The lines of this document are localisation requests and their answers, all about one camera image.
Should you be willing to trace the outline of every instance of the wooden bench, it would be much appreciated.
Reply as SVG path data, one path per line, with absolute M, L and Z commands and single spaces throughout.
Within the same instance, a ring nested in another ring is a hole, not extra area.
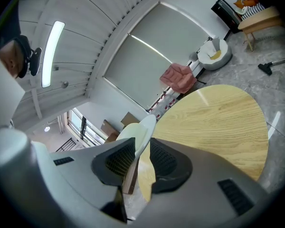
M 280 18 L 280 13 L 275 7 L 269 7 L 243 20 L 238 25 L 238 29 L 244 32 L 250 49 L 253 51 L 253 47 L 249 41 L 248 34 L 252 35 L 255 42 L 256 39 L 252 32 L 277 25 L 283 25 L 283 21 Z

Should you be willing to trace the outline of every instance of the wooden table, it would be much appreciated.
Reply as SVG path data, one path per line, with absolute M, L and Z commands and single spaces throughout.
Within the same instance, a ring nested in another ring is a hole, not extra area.
M 181 99 L 158 121 L 153 137 L 218 154 L 255 180 L 267 157 L 263 112 L 248 93 L 231 85 L 208 86 Z M 150 144 L 140 156 L 138 182 L 149 201 L 155 182 Z
M 277 25 L 283 25 L 283 22 L 280 19 L 280 13 L 275 7 L 269 7 L 243 20 L 238 25 L 238 29 L 244 32 L 250 49 L 253 51 L 253 47 L 248 38 L 248 34 L 251 34 L 253 40 L 255 41 L 256 39 L 253 36 L 252 32 Z

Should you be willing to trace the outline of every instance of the ceiling light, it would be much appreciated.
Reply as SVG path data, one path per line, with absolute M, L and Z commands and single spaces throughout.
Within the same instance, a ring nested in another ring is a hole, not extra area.
M 65 24 L 60 21 L 56 21 L 53 25 L 51 33 L 48 37 L 48 42 L 46 46 L 46 51 L 43 58 L 42 66 L 42 87 L 49 87 L 51 85 L 51 74 L 52 74 L 52 64 L 53 58 L 56 50 L 56 46 L 61 35 L 61 32 Z

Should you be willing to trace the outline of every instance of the roller blind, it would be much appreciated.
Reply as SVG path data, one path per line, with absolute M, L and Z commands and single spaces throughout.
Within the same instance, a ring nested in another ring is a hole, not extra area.
M 160 77 L 170 64 L 147 45 L 129 36 L 112 60 L 105 78 L 149 109 L 167 87 Z
M 131 32 L 173 63 L 186 65 L 189 55 L 209 35 L 192 20 L 162 4 L 157 5 Z

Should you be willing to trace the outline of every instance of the marble floor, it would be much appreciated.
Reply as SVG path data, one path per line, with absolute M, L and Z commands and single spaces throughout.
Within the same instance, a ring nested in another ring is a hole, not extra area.
M 216 71 L 204 71 L 193 90 L 210 85 L 233 85 L 249 93 L 261 107 L 268 127 L 269 149 L 258 182 L 267 192 L 275 191 L 285 182 L 285 63 L 273 66 L 268 76 L 257 65 L 285 57 L 285 29 L 272 27 L 254 33 L 254 51 L 244 43 L 242 32 L 231 34 L 227 42 L 233 58 Z M 135 219 L 145 207 L 138 183 L 133 195 L 124 195 L 129 219 Z

